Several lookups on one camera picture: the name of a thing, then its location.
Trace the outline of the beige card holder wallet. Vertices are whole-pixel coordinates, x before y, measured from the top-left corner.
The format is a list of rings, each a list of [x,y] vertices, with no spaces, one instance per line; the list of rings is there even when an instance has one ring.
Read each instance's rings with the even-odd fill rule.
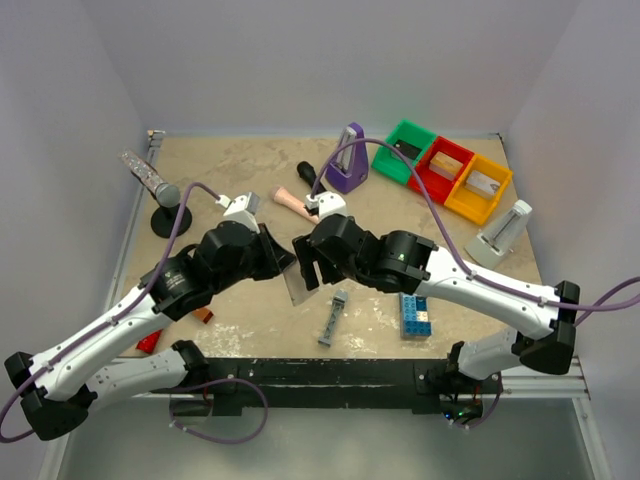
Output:
[[[283,273],[287,291],[294,307],[306,302],[317,293],[316,289],[308,290],[306,282],[300,272],[298,263],[294,263]]]

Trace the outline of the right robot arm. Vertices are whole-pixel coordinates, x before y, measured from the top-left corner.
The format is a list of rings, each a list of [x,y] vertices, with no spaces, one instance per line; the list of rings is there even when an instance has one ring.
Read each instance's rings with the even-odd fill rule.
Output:
[[[292,242],[307,290],[355,281],[382,293],[404,293],[454,303],[505,324],[476,342],[456,343],[450,375],[484,380],[517,366],[564,375],[576,339],[578,285],[528,284],[465,262],[417,234],[395,230],[381,237],[351,217],[331,215]]]

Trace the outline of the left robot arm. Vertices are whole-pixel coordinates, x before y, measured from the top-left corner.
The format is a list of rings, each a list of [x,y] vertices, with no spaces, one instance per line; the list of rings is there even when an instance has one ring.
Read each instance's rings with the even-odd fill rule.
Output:
[[[184,391],[210,380],[208,362],[191,341],[117,370],[111,361],[243,280],[278,277],[296,260],[264,224],[223,221],[154,270],[114,307],[71,338],[40,354],[16,352],[4,366],[30,426],[42,441],[64,436],[92,409],[139,393]]]

